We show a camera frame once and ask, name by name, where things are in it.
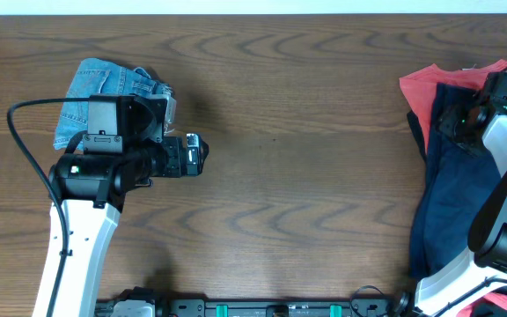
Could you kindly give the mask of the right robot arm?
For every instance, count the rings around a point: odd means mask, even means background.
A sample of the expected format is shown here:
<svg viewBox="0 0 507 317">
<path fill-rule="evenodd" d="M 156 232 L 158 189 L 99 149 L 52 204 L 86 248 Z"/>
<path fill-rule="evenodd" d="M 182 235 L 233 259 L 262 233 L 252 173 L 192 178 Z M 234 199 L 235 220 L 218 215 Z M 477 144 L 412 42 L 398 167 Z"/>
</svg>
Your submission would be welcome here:
<svg viewBox="0 0 507 317">
<path fill-rule="evenodd" d="M 455 316 L 507 291 L 507 70 L 479 91 L 441 85 L 412 231 L 418 281 L 404 316 Z"/>
</svg>

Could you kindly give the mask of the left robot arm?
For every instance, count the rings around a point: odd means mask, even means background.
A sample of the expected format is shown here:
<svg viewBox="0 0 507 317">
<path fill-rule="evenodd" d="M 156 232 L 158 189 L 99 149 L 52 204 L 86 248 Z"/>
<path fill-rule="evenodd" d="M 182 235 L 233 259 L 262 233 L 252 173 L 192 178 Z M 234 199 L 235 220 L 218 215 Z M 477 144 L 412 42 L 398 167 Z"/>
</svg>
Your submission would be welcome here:
<svg viewBox="0 0 507 317">
<path fill-rule="evenodd" d="M 50 209 L 47 259 L 36 316 L 91 316 L 107 249 L 126 194 L 153 178 L 198 176 L 209 153 L 197 134 L 166 136 L 176 101 L 166 94 L 96 94 L 87 126 L 51 167 L 56 195 Z"/>
</svg>

